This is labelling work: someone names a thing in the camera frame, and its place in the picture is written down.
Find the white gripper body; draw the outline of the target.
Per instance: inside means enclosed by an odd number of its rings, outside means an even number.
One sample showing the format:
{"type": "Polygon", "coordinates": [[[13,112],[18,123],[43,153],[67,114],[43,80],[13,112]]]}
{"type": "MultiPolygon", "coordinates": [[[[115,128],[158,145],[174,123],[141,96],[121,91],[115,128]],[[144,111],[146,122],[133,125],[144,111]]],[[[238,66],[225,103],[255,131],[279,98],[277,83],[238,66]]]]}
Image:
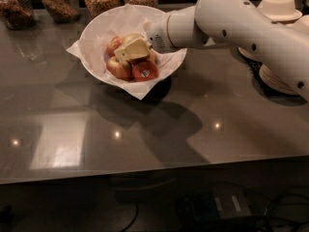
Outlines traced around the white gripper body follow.
{"type": "Polygon", "coordinates": [[[176,50],[168,36],[168,19],[169,15],[159,15],[143,25],[148,42],[159,53],[169,53],[176,50]]]}

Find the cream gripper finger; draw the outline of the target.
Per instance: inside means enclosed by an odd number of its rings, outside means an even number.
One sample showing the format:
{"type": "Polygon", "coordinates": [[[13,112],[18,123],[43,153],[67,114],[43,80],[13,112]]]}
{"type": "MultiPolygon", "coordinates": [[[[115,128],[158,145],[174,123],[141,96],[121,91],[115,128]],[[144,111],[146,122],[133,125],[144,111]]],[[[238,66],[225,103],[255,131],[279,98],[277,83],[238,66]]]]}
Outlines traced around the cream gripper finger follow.
{"type": "Polygon", "coordinates": [[[120,45],[114,54],[121,62],[144,58],[150,55],[151,45],[144,39],[144,45],[138,48],[127,48],[120,45]]]}

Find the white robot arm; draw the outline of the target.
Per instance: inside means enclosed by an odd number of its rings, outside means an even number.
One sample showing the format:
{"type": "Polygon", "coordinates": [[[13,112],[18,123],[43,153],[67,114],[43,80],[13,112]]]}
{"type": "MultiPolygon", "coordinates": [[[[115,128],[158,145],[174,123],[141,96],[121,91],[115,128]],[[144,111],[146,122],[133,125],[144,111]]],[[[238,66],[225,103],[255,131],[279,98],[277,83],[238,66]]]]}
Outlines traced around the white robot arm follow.
{"type": "Polygon", "coordinates": [[[194,6],[157,15],[144,24],[146,36],[115,50],[121,61],[182,48],[228,43],[252,53],[309,100],[309,36],[263,15],[249,0],[198,0],[194,6]]]}

